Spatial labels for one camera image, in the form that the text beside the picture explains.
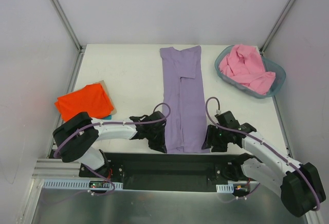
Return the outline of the purple t shirt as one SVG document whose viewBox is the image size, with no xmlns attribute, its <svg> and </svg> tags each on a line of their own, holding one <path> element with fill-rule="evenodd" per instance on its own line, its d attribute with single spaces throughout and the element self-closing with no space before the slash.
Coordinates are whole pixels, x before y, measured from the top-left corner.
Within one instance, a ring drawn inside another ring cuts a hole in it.
<svg viewBox="0 0 329 224">
<path fill-rule="evenodd" d="M 163 69 L 163 112 L 170 112 L 164 131 L 167 152 L 208 153 L 203 149 L 207 132 L 202 48 L 160 49 Z"/>
</svg>

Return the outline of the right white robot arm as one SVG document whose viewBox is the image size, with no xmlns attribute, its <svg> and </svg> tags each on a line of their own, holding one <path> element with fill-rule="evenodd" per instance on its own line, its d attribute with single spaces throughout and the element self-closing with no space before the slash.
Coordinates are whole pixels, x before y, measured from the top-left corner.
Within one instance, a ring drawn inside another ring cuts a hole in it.
<svg viewBox="0 0 329 224">
<path fill-rule="evenodd" d="M 326 194 L 313 164 L 303 164 L 280 152 L 255 127 L 249 123 L 240 124 L 230 111 L 221 113 L 218 110 L 215 118 L 208 125 L 204 148 L 225 152 L 232 143 L 245 150 L 221 168 L 223 178 L 256 180 L 274 192 L 295 217 L 319 210 Z"/>
</svg>

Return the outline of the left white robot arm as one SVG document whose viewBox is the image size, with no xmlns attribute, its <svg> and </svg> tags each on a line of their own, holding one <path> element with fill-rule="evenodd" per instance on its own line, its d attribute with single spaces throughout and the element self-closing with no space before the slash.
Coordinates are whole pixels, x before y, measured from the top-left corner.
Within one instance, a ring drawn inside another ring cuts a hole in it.
<svg viewBox="0 0 329 224">
<path fill-rule="evenodd" d="M 87 112 L 81 112 L 52 133 L 57 145 L 53 156 L 62 159 L 64 163 L 77 161 L 97 177 L 109 178 L 111 166 L 105 153 L 93 148 L 95 142 L 146 139 L 150 149 L 166 153 L 166 122 L 166 117 L 160 111 L 140 117 L 130 116 L 123 121 L 96 119 Z"/>
</svg>

